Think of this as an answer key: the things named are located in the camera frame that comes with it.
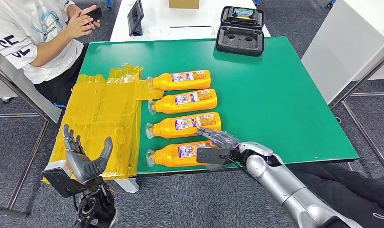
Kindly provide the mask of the person's right hand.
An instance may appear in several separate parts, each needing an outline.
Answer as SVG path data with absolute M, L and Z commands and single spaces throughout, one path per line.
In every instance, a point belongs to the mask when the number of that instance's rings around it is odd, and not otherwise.
M 100 20 L 94 21 L 88 15 L 74 15 L 64 29 L 65 37 L 68 39 L 79 38 L 91 34 L 96 27 L 100 27 Z

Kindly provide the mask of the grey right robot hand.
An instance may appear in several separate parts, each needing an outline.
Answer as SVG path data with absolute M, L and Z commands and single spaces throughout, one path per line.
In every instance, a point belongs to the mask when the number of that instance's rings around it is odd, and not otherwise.
M 204 136 L 218 148 L 236 148 L 240 141 L 226 131 L 216 131 L 207 128 L 198 128 L 195 135 Z

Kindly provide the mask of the person's left hand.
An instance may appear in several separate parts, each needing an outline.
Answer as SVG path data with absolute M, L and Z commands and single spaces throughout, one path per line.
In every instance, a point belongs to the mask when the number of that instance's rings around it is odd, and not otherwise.
M 80 9 L 77 5 L 74 5 L 75 13 L 77 16 L 82 16 L 84 14 L 87 14 L 95 9 L 97 9 L 96 5 L 92 5 L 88 8 Z

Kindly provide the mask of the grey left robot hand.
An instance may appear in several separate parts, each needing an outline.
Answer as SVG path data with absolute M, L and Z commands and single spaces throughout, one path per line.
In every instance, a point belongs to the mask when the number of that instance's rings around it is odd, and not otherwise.
M 105 138 L 100 156 L 95 160 L 90 160 L 80 143 L 80 135 L 74 136 L 74 130 L 70 129 L 68 124 L 64 124 L 62 134 L 66 147 L 66 160 L 73 169 L 78 182 L 83 184 L 105 171 L 113 149 L 110 136 Z

